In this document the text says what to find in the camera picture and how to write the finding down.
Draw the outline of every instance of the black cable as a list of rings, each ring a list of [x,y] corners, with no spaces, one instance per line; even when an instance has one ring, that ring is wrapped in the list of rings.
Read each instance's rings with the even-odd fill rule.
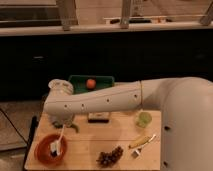
[[[15,131],[17,132],[17,134],[21,137],[21,139],[27,144],[27,140],[25,140],[25,138],[21,135],[21,133],[18,131],[18,129],[15,127],[15,125],[13,124],[13,122],[10,120],[10,118],[6,114],[6,112],[2,108],[0,108],[0,111],[1,111],[1,113],[3,113],[3,115],[5,116],[5,118],[7,118],[7,120],[10,122],[10,124],[15,129]]]

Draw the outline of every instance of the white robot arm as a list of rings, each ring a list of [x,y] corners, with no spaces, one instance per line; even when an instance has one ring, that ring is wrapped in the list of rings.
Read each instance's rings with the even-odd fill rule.
[[[213,83],[201,78],[168,78],[128,83],[80,95],[54,80],[44,104],[49,115],[161,110],[161,170],[213,170]]]

